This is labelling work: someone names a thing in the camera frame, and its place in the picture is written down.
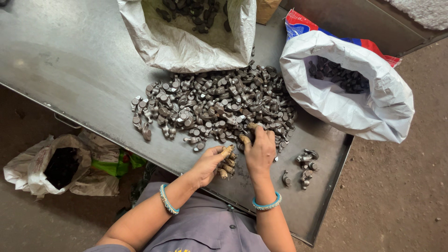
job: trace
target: metal table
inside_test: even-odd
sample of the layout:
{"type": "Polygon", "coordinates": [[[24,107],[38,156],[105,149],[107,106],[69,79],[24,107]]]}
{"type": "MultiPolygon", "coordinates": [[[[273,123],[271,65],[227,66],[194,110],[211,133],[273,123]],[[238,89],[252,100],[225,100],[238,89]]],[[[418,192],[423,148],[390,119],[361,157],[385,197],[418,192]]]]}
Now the metal table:
{"type": "MultiPolygon", "coordinates": [[[[257,24],[257,64],[280,69],[286,13],[279,8],[267,26],[257,24]]],[[[115,0],[13,0],[0,9],[0,84],[180,175],[202,154],[182,141],[185,132],[170,141],[153,124],[147,143],[131,123],[130,101],[160,79],[168,79],[168,72],[148,67],[137,54],[115,0]]],[[[292,235],[313,246],[353,137],[298,111],[294,136],[272,166],[271,178],[283,196],[292,235]],[[321,170],[306,191],[294,161],[303,148],[321,156],[321,170]],[[293,180],[291,188],[281,181],[284,169],[293,180]]],[[[207,147],[218,144],[207,141],[207,147]]],[[[243,155],[238,165],[233,178],[215,179],[206,190],[253,214],[254,192],[243,155]]]]}

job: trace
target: wrist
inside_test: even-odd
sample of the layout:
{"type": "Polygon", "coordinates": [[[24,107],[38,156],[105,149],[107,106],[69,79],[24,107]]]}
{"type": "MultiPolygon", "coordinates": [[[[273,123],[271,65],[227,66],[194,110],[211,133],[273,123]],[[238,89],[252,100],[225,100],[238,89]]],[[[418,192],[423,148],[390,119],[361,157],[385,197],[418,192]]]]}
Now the wrist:
{"type": "Polygon", "coordinates": [[[185,183],[187,184],[187,189],[196,191],[197,189],[201,188],[200,179],[191,170],[187,171],[186,173],[181,175],[179,178],[183,178],[185,180],[185,183]]]}

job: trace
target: person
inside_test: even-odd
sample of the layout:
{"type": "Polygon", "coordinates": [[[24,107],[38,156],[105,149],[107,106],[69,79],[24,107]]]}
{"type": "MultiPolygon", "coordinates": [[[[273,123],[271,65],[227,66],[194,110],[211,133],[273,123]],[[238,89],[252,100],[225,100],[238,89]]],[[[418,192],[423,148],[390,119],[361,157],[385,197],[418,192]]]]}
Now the person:
{"type": "Polygon", "coordinates": [[[281,196],[269,174],[276,156],[274,132],[258,126],[254,144],[245,144],[256,222],[224,202],[195,192],[212,181],[224,159],[222,149],[207,149],[193,168],[168,185],[149,183],[137,205],[86,252],[295,251],[278,204],[281,196]]]}

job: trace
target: concrete floor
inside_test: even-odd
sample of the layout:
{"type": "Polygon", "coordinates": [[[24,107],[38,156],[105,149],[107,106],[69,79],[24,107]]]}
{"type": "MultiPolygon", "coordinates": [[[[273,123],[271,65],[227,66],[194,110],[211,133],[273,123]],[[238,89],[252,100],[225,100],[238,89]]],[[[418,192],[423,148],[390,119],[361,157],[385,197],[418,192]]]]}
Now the concrete floor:
{"type": "MultiPolygon", "coordinates": [[[[409,136],[402,144],[355,138],[316,252],[446,251],[448,39],[405,56],[396,69],[414,92],[409,136]]],[[[0,167],[48,134],[76,133],[46,108],[4,87],[0,107],[0,167]]],[[[118,197],[67,192],[37,202],[0,179],[0,251],[69,252],[93,246],[115,213],[129,205],[130,185],[141,173],[133,170],[121,179],[118,197]]],[[[311,251],[301,242],[297,250],[311,251]]]]}

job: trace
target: turquoise bangle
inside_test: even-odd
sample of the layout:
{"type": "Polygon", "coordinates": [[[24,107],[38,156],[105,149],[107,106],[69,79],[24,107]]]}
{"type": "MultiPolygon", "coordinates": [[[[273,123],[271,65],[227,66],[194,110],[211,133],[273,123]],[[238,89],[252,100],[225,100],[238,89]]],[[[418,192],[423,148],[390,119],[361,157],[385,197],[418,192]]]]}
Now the turquoise bangle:
{"type": "Polygon", "coordinates": [[[255,207],[256,209],[258,209],[258,210],[263,210],[263,211],[265,211],[265,210],[273,209],[274,207],[280,205],[280,202],[281,202],[281,199],[282,199],[280,193],[276,192],[276,195],[277,195],[277,200],[274,201],[274,203],[272,203],[272,204],[270,204],[270,205],[261,206],[261,205],[255,203],[255,197],[254,197],[254,199],[252,200],[252,204],[253,204],[254,207],[255,207]]]}
{"type": "Polygon", "coordinates": [[[168,211],[172,214],[178,214],[180,209],[174,209],[174,207],[171,206],[169,203],[167,196],[165,194],[165,187],[167,187],[166,184],[162,184],[160,186],[160,197],[162,198],[162,201],[165,205],[165,207],[168,209],[168,211]]]}

